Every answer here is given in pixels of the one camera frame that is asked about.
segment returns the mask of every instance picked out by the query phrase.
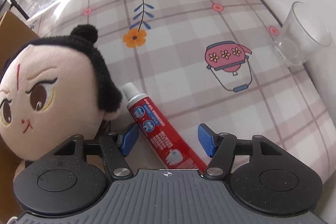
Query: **toothpaste cap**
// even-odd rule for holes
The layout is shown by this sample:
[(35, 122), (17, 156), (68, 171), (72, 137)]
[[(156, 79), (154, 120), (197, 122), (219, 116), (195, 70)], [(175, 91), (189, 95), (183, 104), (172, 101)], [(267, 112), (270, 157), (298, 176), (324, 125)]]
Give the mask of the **toothpaste cap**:
[(130, 101), (133, 97), (140, 94), (140, 91), (133, 83), (127, 83), (123, 86), (123, 93), (126, 96), (127, 101)]

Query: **clear drinking glass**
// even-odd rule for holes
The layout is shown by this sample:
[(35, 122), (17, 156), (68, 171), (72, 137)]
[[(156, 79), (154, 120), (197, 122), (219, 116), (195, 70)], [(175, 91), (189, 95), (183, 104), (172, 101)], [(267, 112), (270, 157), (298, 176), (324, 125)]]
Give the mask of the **clear drinking glass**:
[(273, 47), (289, 67), (303, 64), (330, 44), (331, 36), (325, 23), (308, 5), (297, 1), (292, 4)]

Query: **embroidered red mouth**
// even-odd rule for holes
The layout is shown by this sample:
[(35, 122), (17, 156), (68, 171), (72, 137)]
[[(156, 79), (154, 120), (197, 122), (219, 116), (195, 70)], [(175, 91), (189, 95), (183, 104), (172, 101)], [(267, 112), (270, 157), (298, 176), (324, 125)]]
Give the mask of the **embroidered red mouth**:
[(27, 132), (28, 128), (33, 129), (32, 125), (30, 124), (30, 120), (28, 119), (28, 125), (26, 127), (26, 129), (23, 131), (23, 134)]

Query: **red toothpaste tube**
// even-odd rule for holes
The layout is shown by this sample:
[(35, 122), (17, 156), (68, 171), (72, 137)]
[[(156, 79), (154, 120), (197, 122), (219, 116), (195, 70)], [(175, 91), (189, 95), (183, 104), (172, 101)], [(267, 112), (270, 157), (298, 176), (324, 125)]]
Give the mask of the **red toothpaste tube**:
[(205, 163), (181, 138), (147, 94), (141, 94), (133, 83), (126, 84), (123, 92), (128, 101), (128, 111), (167, 168), (205, 170)]

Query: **doll's black hair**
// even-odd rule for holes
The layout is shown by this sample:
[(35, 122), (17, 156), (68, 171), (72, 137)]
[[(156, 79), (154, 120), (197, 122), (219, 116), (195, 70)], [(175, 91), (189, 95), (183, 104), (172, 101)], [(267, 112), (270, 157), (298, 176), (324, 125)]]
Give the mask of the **doll's black hair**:
[(75, 27), (68, 36), (44, 37), (30, 41), (23, 45), (11, 59), (7, 60), (0, 82), (11, 62), (28, 45), (69, 47), (84, 53), (91, 61), (98, 83), (98, 108), (106, 112), (116, 112), (121, 105), (122, 95), (112, 82), (109, 70), (101, 53), (93, 46), (97, 39), (98, 30), (90, 24), (85, 24)]

